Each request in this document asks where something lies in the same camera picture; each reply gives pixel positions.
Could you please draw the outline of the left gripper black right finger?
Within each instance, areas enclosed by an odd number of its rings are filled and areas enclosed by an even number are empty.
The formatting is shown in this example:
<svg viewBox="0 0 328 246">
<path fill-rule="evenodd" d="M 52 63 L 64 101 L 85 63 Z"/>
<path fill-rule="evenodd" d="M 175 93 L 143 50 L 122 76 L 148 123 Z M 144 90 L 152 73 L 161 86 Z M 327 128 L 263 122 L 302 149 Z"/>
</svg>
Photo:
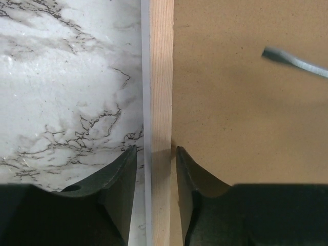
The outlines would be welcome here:
<svg viewBox="0 0 328 246">
<path fill-rule="evenodd" d="M 327 185 L 230 186 L 183 147 L 176 172 L 184 245 L 327 245 Z"/>
</svg>

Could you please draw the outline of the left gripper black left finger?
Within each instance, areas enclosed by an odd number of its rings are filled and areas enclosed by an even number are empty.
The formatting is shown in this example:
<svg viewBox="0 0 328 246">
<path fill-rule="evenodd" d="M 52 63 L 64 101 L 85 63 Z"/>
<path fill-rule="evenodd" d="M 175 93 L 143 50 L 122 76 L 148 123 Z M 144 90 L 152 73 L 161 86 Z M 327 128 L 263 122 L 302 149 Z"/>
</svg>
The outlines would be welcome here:
<svg viewBox="0 0 328 246">
<path fill-rule="evenodd" d="M 1 245 L 127 245 L 137 171 L 130 146 L 60 192 L 1 185 Z"/>
</svg>

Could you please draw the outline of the white picture frame with photo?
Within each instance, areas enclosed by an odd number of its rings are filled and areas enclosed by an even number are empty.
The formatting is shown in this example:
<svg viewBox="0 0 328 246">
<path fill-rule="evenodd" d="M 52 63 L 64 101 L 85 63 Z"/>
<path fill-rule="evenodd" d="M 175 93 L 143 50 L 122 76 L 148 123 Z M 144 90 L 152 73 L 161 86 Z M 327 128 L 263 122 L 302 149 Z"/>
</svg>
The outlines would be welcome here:
<svg viewBox="0 0 328 246">
<path fill-rule="evenodd" d="M 142 1 L 148 245 L 182 245 L 175 149 L 236 183 L 327 182 L 327 1 Z"/>
</svg>

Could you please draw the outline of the yellow black handled screwdriver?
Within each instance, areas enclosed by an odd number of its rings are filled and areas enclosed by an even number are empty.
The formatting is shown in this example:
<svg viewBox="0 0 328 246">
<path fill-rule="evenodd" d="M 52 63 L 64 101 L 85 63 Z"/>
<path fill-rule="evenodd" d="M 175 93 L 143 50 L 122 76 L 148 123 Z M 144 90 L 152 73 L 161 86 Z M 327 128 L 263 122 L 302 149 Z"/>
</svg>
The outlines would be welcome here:
<svg viewBox="0 0 328 246">
<path fill-rule="evenodd" d="M 265 47 L 261 56 L 273 62 L 295 67 L 306 72 L 327 78 L 328 72 L 326 67 L 310 63 L 281 49 Z"/>
</svg>

